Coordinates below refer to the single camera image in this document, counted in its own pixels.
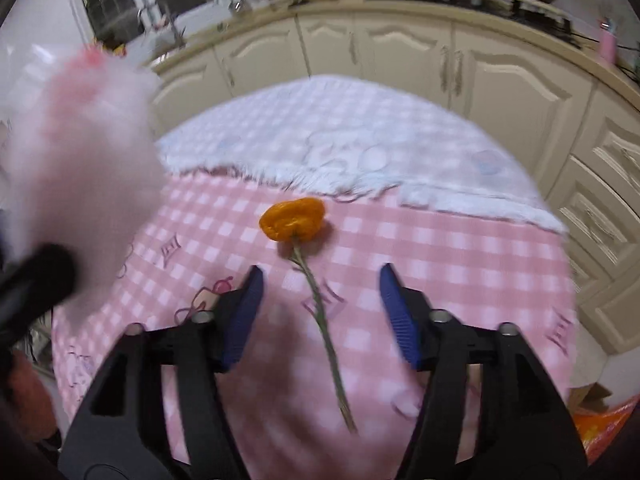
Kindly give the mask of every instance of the yellow object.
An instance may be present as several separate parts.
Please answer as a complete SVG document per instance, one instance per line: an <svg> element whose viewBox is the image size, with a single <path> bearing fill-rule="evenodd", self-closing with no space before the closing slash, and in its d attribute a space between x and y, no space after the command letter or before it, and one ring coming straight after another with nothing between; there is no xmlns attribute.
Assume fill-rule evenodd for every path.
<svg viewBox="0 0 640 480"><path fill-rule="evenodd" d="M272 205L260 218L260 229L271 240L301 242L312 240L324 223L324 203L317 198L301 198Z"/></svg>

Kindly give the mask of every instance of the cabinet handle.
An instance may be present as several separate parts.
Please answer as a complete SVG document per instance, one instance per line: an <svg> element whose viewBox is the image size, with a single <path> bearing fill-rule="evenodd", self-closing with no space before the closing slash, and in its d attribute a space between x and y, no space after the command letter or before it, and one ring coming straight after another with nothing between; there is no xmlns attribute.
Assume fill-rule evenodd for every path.
<svg viewBox="0 0 640 480"><path fill-rule="evenodd" d="M464 56L462 52L456 52L456 95L462 94L462 64Z"/></svg>
<svg viewBox="0 0 640 480"><path fill-rule="evenodd" d="M351 62L354 65L357 65L358 57L356 56L356 38L353 32L349 34L349 54L351 54Z"/></svg>
<svg viewBox="0 0 640 480"><path fill-rule="evenodd" d="M600 224L600 222L598 222L598 219L596 218L596 215L593 214L593 211L591 211L590 209L587 209L587 211L585 211L585 213L587 215L587 218L586 218L586 222L584 224L587 226L587 229L589 230L589 236L591 238L594 238L594 233L593 233L593 228L592 227L595 227L602 234L604 234L605 236L610 238L611 241L613 241L613 242L616 241L615 233L609 231L609 229L604 227L604 225Z"/></svg>
<svg viewBox="0 0 640 480"><path fill-rule="evenodd" d="M638 164L638 161L631 154L631 152L626 148L622 148L620 150L620 153L622 153L622 156L624 156L626 160L628 160L631 163L631 166L633 167L634 170L636 170L636 173L640 174L640 164ZM636 188L636 191L640 192L640 183L628 171L626 172L626 175L629 177L629 180L631 181L631 185Z"/></svg>
<svg viewBox="0 0 640 480"><path fill-rule="evenodd" d="M449 86L449 47L443 46L440 51L440 87L443 92Z"/></svg>
<svg viewBox="0 0 640 480"><path fill-rule="evenodd" d="M235 88L236 80L234 79L234 75L231 72L231 69L226 65L226 61L224 59L222 60L222 68L226 72L226 78L229 79L229 84L231 85L231 88Z"/></svg>

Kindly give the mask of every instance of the faucet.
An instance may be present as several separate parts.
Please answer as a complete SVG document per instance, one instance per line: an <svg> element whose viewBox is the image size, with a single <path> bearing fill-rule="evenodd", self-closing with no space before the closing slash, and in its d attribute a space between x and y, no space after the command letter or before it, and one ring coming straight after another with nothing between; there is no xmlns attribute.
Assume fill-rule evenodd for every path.
<svg viewBox="0 0 640 480"><path fill-rule="evenodd" d="M182 31L178 30L178 28L175 26L175 18L171 13L171 9L169 8L169 5L167 2L153 2L151 4L145 4L141 9L138 10L138 25L144 25L142 23L142 14L144 12L147 12L147 15L150 17L149 11L151 9L153 9L154 7L158 7L159 9L162 10L162 12L164 12L164 15L167 17L167 19L169 20L169 26L171 27L171 32L174 35L174 45L176 48L182 48L184 46L186 46L186 43L184 42L184 31L185 29L183 29Z"/></svg>

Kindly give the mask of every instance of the metal bolt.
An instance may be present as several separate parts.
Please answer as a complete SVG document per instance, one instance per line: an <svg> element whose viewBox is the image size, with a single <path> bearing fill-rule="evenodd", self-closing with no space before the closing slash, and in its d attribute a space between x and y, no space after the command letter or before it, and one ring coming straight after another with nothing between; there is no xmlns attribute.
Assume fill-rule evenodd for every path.
<svg viewBox="0 0 640 480"><path fill-rule="evenodd" d="M453 316L446 310L432 310L429 314L429 318L434 323L448 323Z"/></svg>
<svg viewBox="0 0 640 480"><path fill-rule="evenodd" d="M197 324L208 323L213 319L213 312L210 310L200 310L191 316L191 320Z"/></svg>
<svg viewBox="0 0 640 480"><path fill-rule="evenodd" d="M126 335L140 335L145 331L145 326L142 323L131 323L124 329Z"/></svg>
<svg viewBox="0 0 640 480"><path fill-rule="evenodd" d="M498 327L498 332L500 332L502 335L518 335L520 333L520 329L516 324L502 323Z"/></svg>

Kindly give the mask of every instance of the gingham pattern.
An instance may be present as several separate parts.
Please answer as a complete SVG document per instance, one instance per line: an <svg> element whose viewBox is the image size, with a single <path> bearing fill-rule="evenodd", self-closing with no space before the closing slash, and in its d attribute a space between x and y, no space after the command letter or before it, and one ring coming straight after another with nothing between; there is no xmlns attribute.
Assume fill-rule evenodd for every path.
<svg viewBox="0 0 640 480"><path fill-rule="evenodd" d="M158 141L172 173L235 168L337 195L398 186L401 203L566 229L519 163L477 125L369 81L315 76L206 110Z"/></svg>
<svg viewBox="0 0 640 480"><path fill-rule="evenodd" d="M318 328L302 306L310 300L305 278L258 228L268 206L299 195L205 173L173 176L165 191L165 205L136 237L124 277L103 308L77 335L70 333L65 308L55 312L54 363L71 417L124 327L171 326L175 311L190 306L203 286L230 276L237 286L252 264L265 273L266 294L241 363L220 376L226 413L252 478L395 475L423 390L403 363L383 311L378 272L386 262L394 263L406 286L467 324L517 323L558 389L568 389L574 293L559 235L398 207L393 190L378 200L325 200L333 234L309 262L327 298L359 428L358 436L350 435ZM172 370L165 380L170 443L186 462ZM471 392L460 458L472 453L478 404Z"/></svg>

